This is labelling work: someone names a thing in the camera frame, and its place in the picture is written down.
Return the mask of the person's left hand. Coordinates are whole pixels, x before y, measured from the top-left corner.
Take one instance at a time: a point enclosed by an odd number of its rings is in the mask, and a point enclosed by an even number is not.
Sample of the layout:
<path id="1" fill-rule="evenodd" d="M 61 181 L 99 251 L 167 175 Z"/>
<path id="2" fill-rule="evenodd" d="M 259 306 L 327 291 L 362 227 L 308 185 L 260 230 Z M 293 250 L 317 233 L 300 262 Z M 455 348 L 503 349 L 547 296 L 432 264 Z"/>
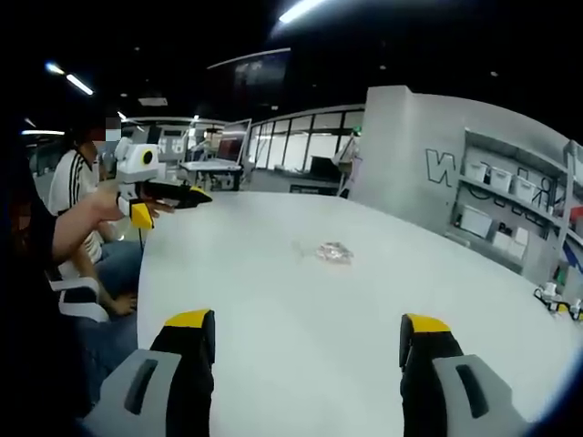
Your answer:
<path id="1" fill-rule="evenodd" d="M 174 208 L 166 203 L 149 197 L 139 197 L 138 201 L 143 203 L 153 218 L 157 218 L 160 212 L 173 213 Z M 83 199 L 84 208 L 87 210 L 87 217 L 93 225 L 104 221 L 117 221 L 125 217 L 125 213 L 118 205 L 118 194 L 114 191 L 99 188 Z"/>

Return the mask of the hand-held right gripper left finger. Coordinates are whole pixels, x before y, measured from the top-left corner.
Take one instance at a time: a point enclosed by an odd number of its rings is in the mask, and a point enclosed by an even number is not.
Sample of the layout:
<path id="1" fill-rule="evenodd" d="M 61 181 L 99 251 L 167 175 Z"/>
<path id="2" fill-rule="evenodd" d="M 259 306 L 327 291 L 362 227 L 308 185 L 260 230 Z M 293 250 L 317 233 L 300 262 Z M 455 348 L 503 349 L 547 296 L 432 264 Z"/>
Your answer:
<path id="1" fill-rule="evenodd" d="M 104 381 L 83 419 L 90 436 L 209 436 L 215 312 L 168 319 L 148 350 L 128 356 Z"/>

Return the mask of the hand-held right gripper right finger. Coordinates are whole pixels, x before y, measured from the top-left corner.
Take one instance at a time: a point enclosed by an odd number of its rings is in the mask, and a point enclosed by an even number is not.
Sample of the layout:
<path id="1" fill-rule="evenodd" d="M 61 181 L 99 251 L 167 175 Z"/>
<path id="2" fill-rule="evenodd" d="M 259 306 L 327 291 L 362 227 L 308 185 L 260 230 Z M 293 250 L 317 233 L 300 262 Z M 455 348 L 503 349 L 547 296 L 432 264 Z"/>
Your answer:
<path id="1" fill-rule="evenodd" d="M 481 358 L 463 353 L 439 319 L 405 313 L 399 367 L 405 436 L 523 436 L 512 390 Z"/>

